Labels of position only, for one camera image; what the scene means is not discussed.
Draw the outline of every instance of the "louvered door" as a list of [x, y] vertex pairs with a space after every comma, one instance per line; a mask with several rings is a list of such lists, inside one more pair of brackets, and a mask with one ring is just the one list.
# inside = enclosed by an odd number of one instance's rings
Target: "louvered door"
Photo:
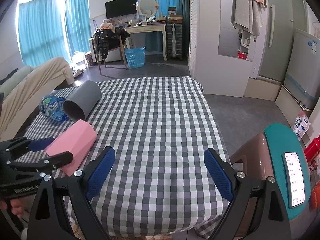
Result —
[[190, 51], [189, 70], [192, 77], [195, 75], [196, 51], [197, 51], [197, 24], [198, 24], [198, 0], [190, 0]]

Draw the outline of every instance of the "metal screw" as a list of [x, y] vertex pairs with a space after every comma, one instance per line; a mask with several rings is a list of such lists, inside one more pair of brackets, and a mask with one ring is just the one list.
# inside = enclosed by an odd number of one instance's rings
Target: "metal screw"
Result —
[[272, 176], [269, 176], [268, 177], [268, 180], [271, 182], [271, 183], [275, 183], [276, 182], [276, 179]]
[[237, 172], [237, 176], [238, 176], [239, 178], [244, 178], [244, 177], [245, 177], [245, 173], [244, 173], [243, 171], [238, 171], [238, 172]]
[[82, 171], [81, 170], [78, 170], [78, 171], [75, 171], [75, 173], [74, 173], [74, 175], [76, 176], [76, 177], [80, 177], [81, 175], [82, 175]]
[[51, 176], [50, 175], [45, 175], [44, 178], [43, 178], [45, 181], [48, 181], [51, 179]]

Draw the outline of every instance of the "teal stool seat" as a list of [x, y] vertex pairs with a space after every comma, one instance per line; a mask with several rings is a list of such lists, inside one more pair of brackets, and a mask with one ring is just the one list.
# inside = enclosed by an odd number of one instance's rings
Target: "teal stool seat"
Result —
[[[308, 164], [296, 134], [287, 126], [279, 123], [274, 123], [264, 130], [264, 135], [268, 143], [274, 176], [284, 199], [289, 220], [292, 220], [304, 210], [306, 205], [308, 205], [308, 200], [311, 195]], [[286, 168], [282, 157], [284, 152], [295, 152], [298, 154], [303, 175], [305, 201], [301, 205], [294, 208], [289, 208], [290, 195], [288, 192]]]

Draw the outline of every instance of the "plastic basket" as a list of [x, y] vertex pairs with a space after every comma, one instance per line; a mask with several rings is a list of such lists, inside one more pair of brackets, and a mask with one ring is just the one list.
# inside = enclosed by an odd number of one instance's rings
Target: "plastic basket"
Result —
[[124, 53], [130, 68], [138, 68], [144, 65], [146, 47], [136, 49], [125, 49]]

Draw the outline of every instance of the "phone screen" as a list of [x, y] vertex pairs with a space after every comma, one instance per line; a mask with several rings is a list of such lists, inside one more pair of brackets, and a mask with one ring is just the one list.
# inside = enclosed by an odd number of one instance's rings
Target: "phone screen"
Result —
[[291, 191], [291, 206], [295, 207], [305, 201], [304, 182], [301, 165], [297, 153], [284, 153], [287, 165], [287, 174], [290, 181], [289, 190]]

